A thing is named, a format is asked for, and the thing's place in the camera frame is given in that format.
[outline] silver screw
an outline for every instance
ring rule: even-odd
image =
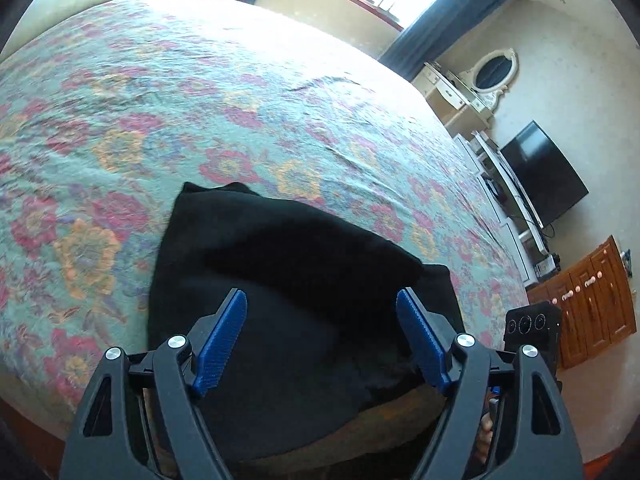
[[[187,342],[187,339],[183,335],[174,335],[171,339],[169,339],[169,346],[171,348],[180,348],[184,346]]]
[[[104,356],[109,360],[109,361],[113,361],[114,359],[117,359],[118,357],[120,357],[120,355],[122,354],[122,351],[117,347],[114,346],[112,348],[109,348],[105,353]]]
[[[466,346],[468,348],[469,346],[475,345],[476,344],[476,340],[474,339],[474,337],[472,335],[460,334],[458,336],[458,344],[460,346]]]
[[[522,347],[522,353],[527,357],[535,357],[538,355],[538,349],[532,345],[524,345]]]

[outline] bed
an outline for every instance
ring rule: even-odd
[[[469,332],[527,304],[489,204],[419,92],[231,0],[113,0],[0,64],[0,397],[64,438],[146,292],[185,181],[240,181],[446,264]]]

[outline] television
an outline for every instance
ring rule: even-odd
[[[536,121],[531,121],[501,148],[500,154],[535,209],[541,228],[566,213],[589,192]]]

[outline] small electronic device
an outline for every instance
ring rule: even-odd
[[[560,270],[560,256],[555,253],[548,254],[540,263],[534,266],[536,277],[544,282]]]
[[[504,327],[505,351],[517,351],[520,346],[535,346],[551,373],[558,369],[562,310],[548,301],[514,308],[507,312]]]
[[[498,182],[487,175],[483,175],[482,179],[484,180],[487,189],[491,192],[498,203],[504,204],[507,202],[507,194],[504,192],[504,189]]]

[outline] vanity table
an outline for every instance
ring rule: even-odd
[[[460,134],[470,140],[473,131],[490,127],[491,110],[455,74],[442,74],[430,63],[425,63],[412,85],[420,91],[451,137]]]

